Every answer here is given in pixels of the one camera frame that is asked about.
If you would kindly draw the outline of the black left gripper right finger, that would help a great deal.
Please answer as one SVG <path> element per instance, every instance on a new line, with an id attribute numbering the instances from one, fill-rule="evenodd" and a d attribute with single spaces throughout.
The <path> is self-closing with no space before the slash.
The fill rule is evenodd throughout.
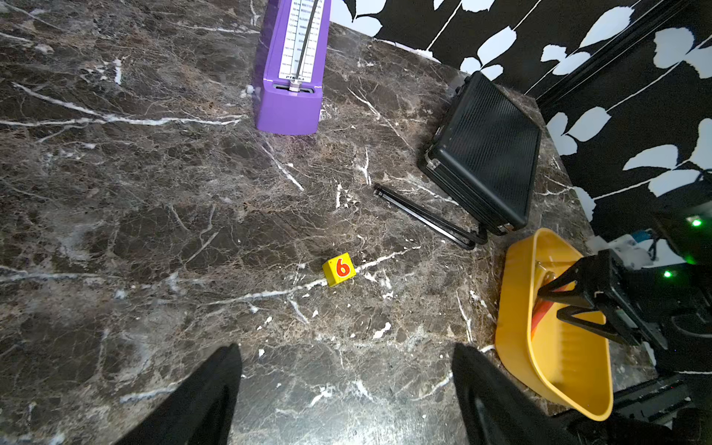
<path id="1" fill-rule="evenodd" d="M 454 345 L 452 377 L 470 444 L 576 444 L 478 349 Z"/>

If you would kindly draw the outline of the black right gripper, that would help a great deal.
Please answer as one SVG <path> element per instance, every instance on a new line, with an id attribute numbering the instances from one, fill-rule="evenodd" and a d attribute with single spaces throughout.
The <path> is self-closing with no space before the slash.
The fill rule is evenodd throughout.
<path id="1" fill-rule="evenodd" d="M 630 346 L 647 344 L 656 367 L 711 371 L 711 267 L 688 263 L 632 270 L 613 250 L 578 260 L 543 285 L 538 297 L 565 305 L 607 303 L 604 322 L 580 317 L 598 310 L 566 306 L 558 320 Z"/>

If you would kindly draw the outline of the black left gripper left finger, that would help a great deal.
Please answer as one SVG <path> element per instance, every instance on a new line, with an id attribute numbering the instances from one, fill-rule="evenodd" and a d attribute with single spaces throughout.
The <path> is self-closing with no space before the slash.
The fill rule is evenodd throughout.
<path id="1" fill-rule="evenodd" d="M 118 443 L 228 443 L 241 376 L 237 344 L 218 348 Z"/>

